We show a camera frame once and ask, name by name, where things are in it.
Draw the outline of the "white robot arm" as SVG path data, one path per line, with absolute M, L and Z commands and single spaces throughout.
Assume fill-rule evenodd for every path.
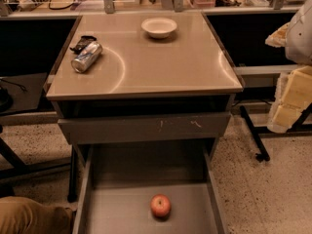
M 297 64 L 290 74 L 280 75 L 269 111 L 267 129 L 281 134 L 312 103 L 312 0 L 306 0 L 289 22 L 266 38 L 265 44 L 284 47 L 286 58 Z

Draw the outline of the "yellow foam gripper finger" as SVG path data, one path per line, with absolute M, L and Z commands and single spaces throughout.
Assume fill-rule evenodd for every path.
M 289 130 L 312 103 L 312 66 L 299 66 L 281 73 L 277 80 L 275 101 L 271 105 L 267 129 L 282 134 Z
M 281 48 L 286 46 L 286 34 L 289 23 L 285 23 L 265 39 L 265 44 L 274 48 Z

